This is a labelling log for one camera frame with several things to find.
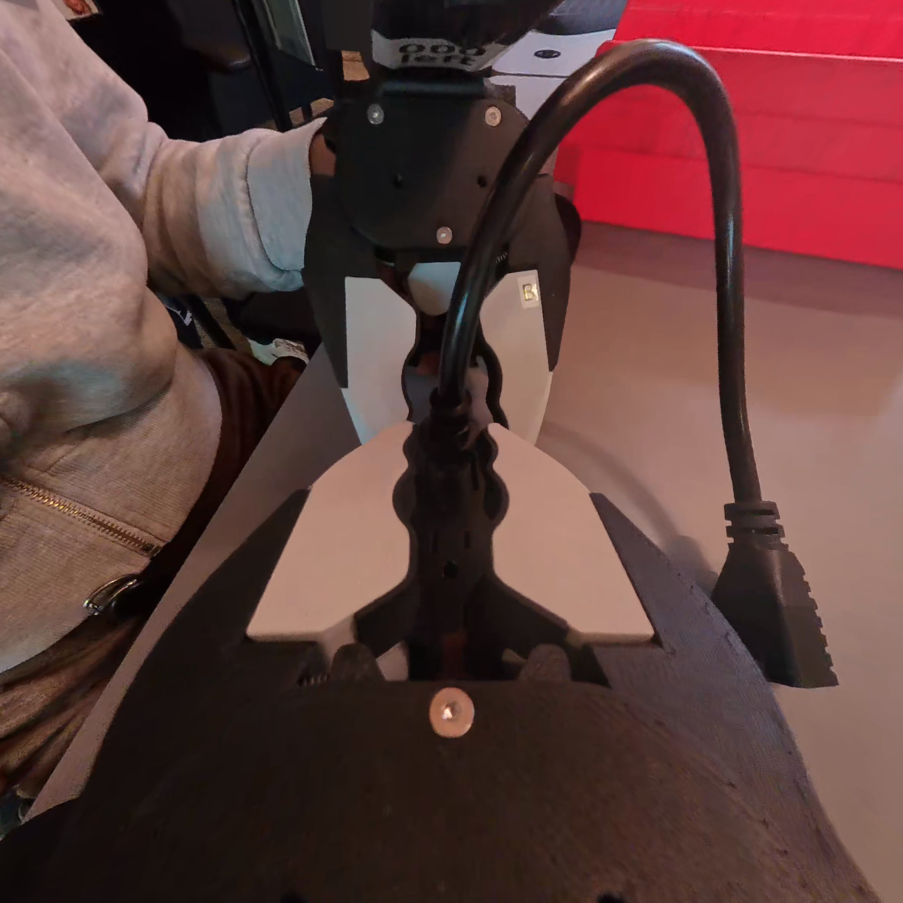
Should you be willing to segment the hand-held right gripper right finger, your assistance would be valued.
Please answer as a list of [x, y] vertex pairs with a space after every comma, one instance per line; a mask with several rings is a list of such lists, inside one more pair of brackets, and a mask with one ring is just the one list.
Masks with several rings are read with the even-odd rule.
[[590, 491], [501, 425], [488, 435], [507, 505], [491, 536], [480, 630], [503, 649], [649, 642], [654, 628]]

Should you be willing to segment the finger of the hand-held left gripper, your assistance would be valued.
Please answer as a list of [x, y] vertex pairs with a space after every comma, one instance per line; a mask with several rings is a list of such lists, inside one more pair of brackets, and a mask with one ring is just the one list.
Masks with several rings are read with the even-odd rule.
[[346, 277], [346, 408], [362, 444], [406, 421], [404, 368], [417, 337], [416, 310], [383, 281]]
[[505, 275], [480, 311], [485, 406], [493, 420], [532, 445], [545, 418], [554, 374], [542, 300], [537, 270], [525, 270]]

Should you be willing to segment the black ribbed socket connector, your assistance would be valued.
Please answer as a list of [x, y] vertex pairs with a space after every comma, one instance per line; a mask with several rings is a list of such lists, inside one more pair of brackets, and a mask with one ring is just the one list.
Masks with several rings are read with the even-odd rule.
[[729, 539], [712, 602], [770, 683], [839, 684], [802, 564], [784, 539], [774, 502], [724, 507]]

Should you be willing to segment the red plastic bin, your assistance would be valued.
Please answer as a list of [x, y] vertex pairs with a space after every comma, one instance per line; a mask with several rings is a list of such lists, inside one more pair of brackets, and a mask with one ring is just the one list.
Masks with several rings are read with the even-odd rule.
[[[901, 60], [696, 51], [737, 124], [744, 244], [900, 270]], [[595, 107], [562, 142], [554, 174], [583, 220], [713, 237], [703, 141], [661, 88]]]
[[630, 1], [615, 36], [698, 49], [900, 60], [900, 1]]

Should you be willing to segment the grey zip hoodie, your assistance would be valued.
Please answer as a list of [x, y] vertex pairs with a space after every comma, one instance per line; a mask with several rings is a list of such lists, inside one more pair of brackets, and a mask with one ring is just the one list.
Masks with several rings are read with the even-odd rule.
[[143, 570], [220, 404], [154, 287], [217, 288], [220, 148], [168, 138], [52, 2], [2, 2], [2, 671]]

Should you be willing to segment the person's left forearm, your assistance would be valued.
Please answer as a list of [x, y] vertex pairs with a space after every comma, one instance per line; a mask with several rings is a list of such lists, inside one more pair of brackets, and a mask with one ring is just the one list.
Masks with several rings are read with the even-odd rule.
[[84, 92], [66, 129], [138, 226], [152, 281], [231, 299], [299, 289], [309, 148], [326, 120], [203, 143], [170, 138], [73, 28], [61, 29]]

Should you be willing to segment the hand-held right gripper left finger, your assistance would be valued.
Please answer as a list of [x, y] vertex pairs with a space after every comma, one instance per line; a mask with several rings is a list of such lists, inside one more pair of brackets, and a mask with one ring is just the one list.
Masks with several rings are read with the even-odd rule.
[[355, 615], [403, 582], [410, 536], [393, 493], [408, 467], [411, 434], [407, 421], [388, 427], [312, 484], [248, 638], [338, 649], [356, 640]]

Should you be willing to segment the white panel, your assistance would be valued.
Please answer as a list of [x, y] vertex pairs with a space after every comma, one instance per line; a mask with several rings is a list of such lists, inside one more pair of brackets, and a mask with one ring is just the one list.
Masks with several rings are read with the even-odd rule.
[[492, 69], [506, 76], [565, 78], [589, 62], [615, 32], [551, 34], [532, 30], [501, 54]]

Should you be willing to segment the black power plug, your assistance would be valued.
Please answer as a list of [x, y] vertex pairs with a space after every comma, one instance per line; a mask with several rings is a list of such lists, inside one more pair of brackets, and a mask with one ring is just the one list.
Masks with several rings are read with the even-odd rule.
[[405, 637], [413, 681], [485, 679], [491, 538], [503, 490], [491, 475], [495, 453], [473, 412], [470, 391], [456, 406], [434, 390], [430, 409], [404, 443], [404, 513], [412, 530], [415, 612]]

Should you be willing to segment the dark metal cabinet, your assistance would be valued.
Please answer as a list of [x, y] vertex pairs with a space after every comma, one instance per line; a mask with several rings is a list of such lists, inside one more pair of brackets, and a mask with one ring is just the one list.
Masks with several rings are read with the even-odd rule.
[[171, 138], [293, 126], [333, 99], [300, 2], [108, 1], [72, 27]]

